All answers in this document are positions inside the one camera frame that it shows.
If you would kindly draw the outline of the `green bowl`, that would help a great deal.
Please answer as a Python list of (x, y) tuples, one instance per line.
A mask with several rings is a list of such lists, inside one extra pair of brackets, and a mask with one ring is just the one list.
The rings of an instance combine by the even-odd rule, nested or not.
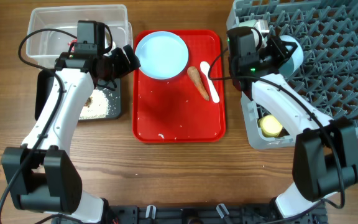
[(251, 30), (254, 34), (254, 40), (256, 46), (261, 42), (261, 47), (264, 48), (267, 46), (267, 36), (270, 33), (268, 24), (266, 20), (263, 19), (253, 19), (239, 23), (239, 27), (253, 27), (256, 30)]

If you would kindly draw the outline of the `light blue bowl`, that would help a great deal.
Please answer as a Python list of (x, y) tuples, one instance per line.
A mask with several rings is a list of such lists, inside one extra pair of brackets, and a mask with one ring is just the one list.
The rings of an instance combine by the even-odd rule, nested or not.
[(299, 67), (303, 63), (303, 49), (299, 42), (289, 35), (282, 35), (280, 36), (280, 38), (285, 42), (292, 42), (297, 45), (297, 48), (291, 55), (290, 59), (279, 68), (280, 74), (283, 75), (285, 78), (289, 78), (299, 69)]

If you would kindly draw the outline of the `red snack wrapper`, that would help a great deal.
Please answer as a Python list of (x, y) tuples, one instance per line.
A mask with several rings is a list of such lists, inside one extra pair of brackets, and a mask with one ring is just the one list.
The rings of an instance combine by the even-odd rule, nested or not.
[(67, 45), (70, 46), (72, 43), (76, 43), (76, 42), (77, 42), (77, 39), (73, 39), (69, 43), (67, 43)]

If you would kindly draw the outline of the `yellow cup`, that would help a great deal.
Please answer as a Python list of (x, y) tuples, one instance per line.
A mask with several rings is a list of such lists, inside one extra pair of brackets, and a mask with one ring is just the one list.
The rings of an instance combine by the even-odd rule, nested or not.
[(267, 138), (276, 138), (282, 132), (283, 126), (271, 114), (264, 116), (258, 120), (258, 125), (262, 130), (263, 136)]

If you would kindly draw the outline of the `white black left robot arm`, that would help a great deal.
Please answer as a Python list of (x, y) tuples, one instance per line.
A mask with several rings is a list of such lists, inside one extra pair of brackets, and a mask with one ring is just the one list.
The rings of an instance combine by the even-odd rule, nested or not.
[(76, 44), (61, 53), (53, 70), (43, 69), (53, 86), (21, 146), (7, 147), (2, 155), (7, 188), (0, 202), (10, 195), (18, 210), (77, 223), (117, 223), (106, 199), (83, 190), (69, 151), (81, 110), (98, 81), (121, 78), (139, 67), (130, 45), (107, 57), (95, 44)]

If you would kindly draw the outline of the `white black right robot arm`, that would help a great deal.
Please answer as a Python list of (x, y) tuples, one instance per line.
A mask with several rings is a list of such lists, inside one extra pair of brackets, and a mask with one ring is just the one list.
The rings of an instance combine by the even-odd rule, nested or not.
[(303, 63), (291, 36), (264, 40), (254, 27), (227, 31), (230, 78), (236, 88), (268, 110), (295, 140), (293, 183), (274, 200), (284, 220), (328, 202), (358, 183), (358, 141), (352, 123), (320, 112), (286, 81)]

